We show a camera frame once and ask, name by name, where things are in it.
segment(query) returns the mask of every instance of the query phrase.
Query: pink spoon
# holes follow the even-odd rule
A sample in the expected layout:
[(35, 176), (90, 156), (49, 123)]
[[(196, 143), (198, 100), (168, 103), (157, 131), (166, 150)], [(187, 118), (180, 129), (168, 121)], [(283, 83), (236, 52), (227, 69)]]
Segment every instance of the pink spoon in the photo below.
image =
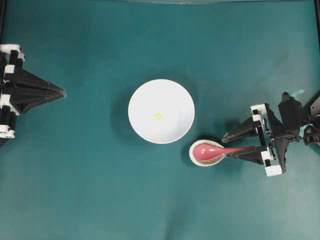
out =
[(200, 144), (193, 149), (192, 154), (198, 161), (209, 161), (217, 157), (222, 157), (222, 155), (245, 151), (251, 148), (252, 146), (222, 148), (210, 144)]

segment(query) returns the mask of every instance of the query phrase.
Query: white bowl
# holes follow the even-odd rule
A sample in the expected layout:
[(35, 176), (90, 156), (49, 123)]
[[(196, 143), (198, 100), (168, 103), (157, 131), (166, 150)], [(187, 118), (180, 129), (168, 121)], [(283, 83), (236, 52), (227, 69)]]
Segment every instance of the white bowl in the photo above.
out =
[(128, 116), (140, 137), (154, 144), (169, 144), (189, 131), (195, 118), (195, 105), (183, 86), (156, 79), (134, 92)]

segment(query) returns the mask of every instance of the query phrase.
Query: teal surface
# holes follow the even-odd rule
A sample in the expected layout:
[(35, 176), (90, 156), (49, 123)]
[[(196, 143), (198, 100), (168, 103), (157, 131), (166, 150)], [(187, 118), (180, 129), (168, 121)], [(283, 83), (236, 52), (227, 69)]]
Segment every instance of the teal surface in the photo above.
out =
[(265, 0), (112, 0), (112, 1), (129, 2), (129, 3), (148, 3), (148, 4), (213, 4), (213, 3), (222, 3), (222, 2), (250, 2), (250, 1), (257, 2), (257, 1), (265, 1)]
[[(312, 0), (10, 0), (4, 41), (68, 96), (20, 116), (0, 149), (0, 239), (319, 239), (320, 148), (292, 143), (287, 172), (269, 178), (251, 162), (188, 157), (250, 105), (278, 114), (283, 91), (304, 89), (306, 104), (320, 90)], [(166, 145), (142, 140), (127, 115), (135, 89), (158, 78), (185, 86), (196, 108), (188, 134)]]

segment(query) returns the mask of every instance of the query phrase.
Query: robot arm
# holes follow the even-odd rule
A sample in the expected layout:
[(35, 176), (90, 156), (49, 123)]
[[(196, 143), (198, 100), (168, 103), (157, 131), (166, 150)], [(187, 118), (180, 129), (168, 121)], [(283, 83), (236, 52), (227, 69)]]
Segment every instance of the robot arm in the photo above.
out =
[[(307, 118), (304, 117), (302, 104), (287, 92), (282, 94), (282, 101), (278, 108), (282, 122), (277, 119), (267, 103), (251, 106), (251, 116), (222, 139), (222, 142), (228, 143), (246, 137), (259, 136), (261, 147), (266, 149), (257, 148), (255, 155), (263, 161), (265, 173), (269, 177), (285, 173), (285, 154), (290, 142), (303, 139), (306, 145), (320, 145), (320, 97), (311, 105), (310, 115)], [(268, 146), (265, 134), (269, 136)], [(271, 164), (276, 159), (273, 149), (276, 150), (279, 163), (276, 165)], [(237, 158), (247, 160), (245, 157), (240, 155)]]
[(0, 44), (0, 146), (16, 136), (16, 116), (66, 96), (63, 89), (24, 70), (18, 44)]

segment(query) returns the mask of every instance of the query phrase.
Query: white bracket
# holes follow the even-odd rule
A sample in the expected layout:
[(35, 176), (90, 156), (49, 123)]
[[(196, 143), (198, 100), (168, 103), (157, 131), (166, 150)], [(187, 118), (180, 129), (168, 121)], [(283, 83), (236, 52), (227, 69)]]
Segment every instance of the white bracket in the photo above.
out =
[(262, 157), (263, 164), (265, 166), (266, 166), (266, 160), (270, 160), (270, 161), (275, 160), (268, 146), (266, 147), (266, 151), (261, 152), (261, 157)]
[(262, 127), (263, 132), (265, 132), (266, 123), (265, 123), (265, 120), (262, 118), (262, 116), (261, 116), (260, 114), (254, 114), (254, 115), (252, 115), (252, 120), (253, 120), (254, 122), (259, 121), (259, 122), (261, 123), (261, 127)]
[(0, 108), (2, 108), (3, 106), (9, 106), (10, 107), (10, 111), (14, 112), (16, 116), (19, 116), (20, 113), (10, 103), (10, 97), (11, 96), (9, 94), (1, 94), (1, 96), (0, 96)]
[(15, 65), (11, 65), (11, 64), (5, 65), (4, 74), (14, 74), (14, 73), (15, 73)]
[(252, 114), (254, 114), (254, 110), (257, 110), (260, 115), (267, 115), (266, 104), (253, 105), (250, 107), (250, 110)]
[(265, 174), (268, 177), (277, 176), (282, 174), (282, 168), (280, 165), (266, 166), (264, 168)]
[(2, 139), (14, 139), (16, 132), (11, 130), (8, 125), (0, 124), (0, 138)]
[(21, 47), (19, 44), (0, 44), (0, 51), (5, 53), (5, 59), (9, 61), (11, 51), (15, 50), (18, 52), (18, 59), (22, 59), (22, 61), (26, 60), (26, 56), (21, 52)]

